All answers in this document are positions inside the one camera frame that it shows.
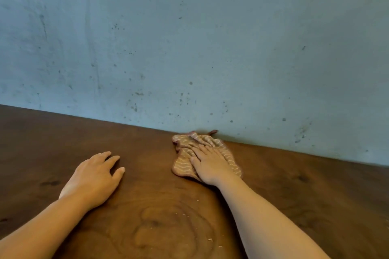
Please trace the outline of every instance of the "forearm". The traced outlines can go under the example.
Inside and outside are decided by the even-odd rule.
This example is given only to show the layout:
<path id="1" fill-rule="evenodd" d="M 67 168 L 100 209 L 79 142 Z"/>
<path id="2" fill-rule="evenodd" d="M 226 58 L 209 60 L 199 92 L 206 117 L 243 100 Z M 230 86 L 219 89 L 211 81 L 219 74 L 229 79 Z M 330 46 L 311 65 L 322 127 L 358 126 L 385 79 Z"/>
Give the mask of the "forearm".
<path id="1" fill-rule="evenodd" d="M 51 258 L 87 209 L 77 196 L 61 198 L 0 241 L 0 258 Z"/>
<path id="2" fill-rule="evenodd" d="M 249 258 L 328 258 L 320 247 L 240 178 L 217 184 L 235 218 Z"/>

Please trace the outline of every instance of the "table surface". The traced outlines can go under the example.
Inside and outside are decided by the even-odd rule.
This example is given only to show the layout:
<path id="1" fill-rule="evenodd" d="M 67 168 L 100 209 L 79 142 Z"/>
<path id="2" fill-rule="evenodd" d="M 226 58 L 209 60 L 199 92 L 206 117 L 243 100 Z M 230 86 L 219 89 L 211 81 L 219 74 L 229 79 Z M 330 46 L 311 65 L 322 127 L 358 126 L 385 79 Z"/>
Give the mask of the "table surface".
<path id="1" fill-rule="evenodd" d="M 220 192 L 171 172 L 173 133 L 3 105 L 0 129 L 0 237 L 56 200 L 81 161 L 112 151 L 119 188 L 56 258 L 246 258 Z M 227 144 L 244 181 L 331 258 L 389 258 L 389 168 Z"/>

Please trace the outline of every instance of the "gray wall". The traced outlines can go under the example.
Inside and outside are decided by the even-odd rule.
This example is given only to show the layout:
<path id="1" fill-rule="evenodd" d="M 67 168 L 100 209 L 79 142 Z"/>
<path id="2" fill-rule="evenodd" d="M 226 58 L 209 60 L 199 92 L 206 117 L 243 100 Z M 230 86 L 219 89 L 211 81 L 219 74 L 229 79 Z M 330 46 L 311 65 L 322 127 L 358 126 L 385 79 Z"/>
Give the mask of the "gray wall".
<path id="1" fill-rule="evenodd" d="M 389 0 L 0 0 L 0 18 L 0 104 L 389 165 Z"/>

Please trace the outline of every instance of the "cloth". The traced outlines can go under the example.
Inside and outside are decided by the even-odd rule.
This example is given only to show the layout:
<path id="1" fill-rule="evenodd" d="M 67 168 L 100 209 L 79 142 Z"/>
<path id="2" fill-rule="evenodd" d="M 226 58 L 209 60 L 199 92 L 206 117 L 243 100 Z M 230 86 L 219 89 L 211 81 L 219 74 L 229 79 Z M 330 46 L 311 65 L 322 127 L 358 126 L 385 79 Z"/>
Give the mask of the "cloth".
<path id="1" fill-rule="evenodd" d="M 216 132 L 217 130 L 212 130 L 207 135 L 198 135 L 195 131 L 191 131 L 187 134 L 174 135 L 172 140 L 173 143 L 177 144 L 176 150 L 178 151 L 178 156 L 172 168 L 173 173 L 181 177 L 192 177 L 202 182 L 201 178 L 197 175 L 195 168 L 192 166 L 190 158 L 196 156 L 192 148 L 199 148 L 199 144 L 203 144 L 217 149 L 226 159 L 226 162 L 229 164 L 232 171 L 242 178 L 242 171 L 235 163 L 234 156 L 230 150 L 222 140 L 214 139 L 211 136 Z"/>

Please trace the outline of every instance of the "hand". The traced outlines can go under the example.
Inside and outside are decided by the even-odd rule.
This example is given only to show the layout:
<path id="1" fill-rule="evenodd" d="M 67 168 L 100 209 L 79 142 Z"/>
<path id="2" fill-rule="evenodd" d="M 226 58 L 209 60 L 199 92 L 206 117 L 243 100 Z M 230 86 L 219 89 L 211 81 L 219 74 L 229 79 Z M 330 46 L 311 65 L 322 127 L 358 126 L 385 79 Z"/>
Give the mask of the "hand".
<path id="1" fill-rule="evenodd" d="M 86 211 L 104 203 L 118 187 L 125 171 L 124 167 L 121 167 L 113 175 L 109 173 L 120 158 L 113 156 L 105 160 L 110 155 L 111 152 L 96 154 L 78 165 L 59 198 L 78 196 Z"/>
<path id="2" fill-rule="evenodd" d="M 218 186 L 224 178 L 235 176 L 219 151 L 202 144 L 200 149 L 192 148 L 192 150 L 197 157 L 191 157 L 191 163 L 203 182 Z"/>

